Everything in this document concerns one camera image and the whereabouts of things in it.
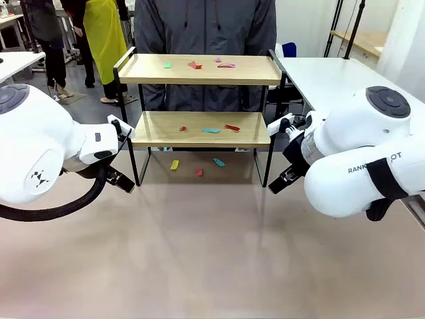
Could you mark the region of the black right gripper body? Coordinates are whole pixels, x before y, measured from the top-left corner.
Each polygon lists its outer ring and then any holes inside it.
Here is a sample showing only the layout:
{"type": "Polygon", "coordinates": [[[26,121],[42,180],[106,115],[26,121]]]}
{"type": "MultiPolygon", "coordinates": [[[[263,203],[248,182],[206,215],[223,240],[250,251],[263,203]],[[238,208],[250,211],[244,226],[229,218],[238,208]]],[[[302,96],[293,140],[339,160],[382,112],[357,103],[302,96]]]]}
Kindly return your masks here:
{"type": "Polygon", "coordinates": [[[293,175],[305,175],[310,167],[306,162],[301,152],[301,143],[304,139],[304,133],[301,132],[297,137],[290,138],[289,145],[283,151],[285,158],[291,165],[284,170],[285,173],[292,173],[293,175]]]}

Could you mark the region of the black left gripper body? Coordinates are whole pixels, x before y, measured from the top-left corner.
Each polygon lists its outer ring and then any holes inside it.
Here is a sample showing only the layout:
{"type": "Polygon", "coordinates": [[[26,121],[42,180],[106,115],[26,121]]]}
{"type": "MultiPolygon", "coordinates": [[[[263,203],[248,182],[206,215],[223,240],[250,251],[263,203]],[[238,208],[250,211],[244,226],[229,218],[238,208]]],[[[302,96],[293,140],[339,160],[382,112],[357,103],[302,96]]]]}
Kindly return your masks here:
{"type": "Polygon", "coordinates": [[[77,173],[85,179],[96,179],[97,177],[107,177],[109,173],[108,167],[115,159],[116,155],[108,156],[100,161],[92,164],[84,163],[79,155],[72,156],[64,161],[61,174],[77,173]]]}

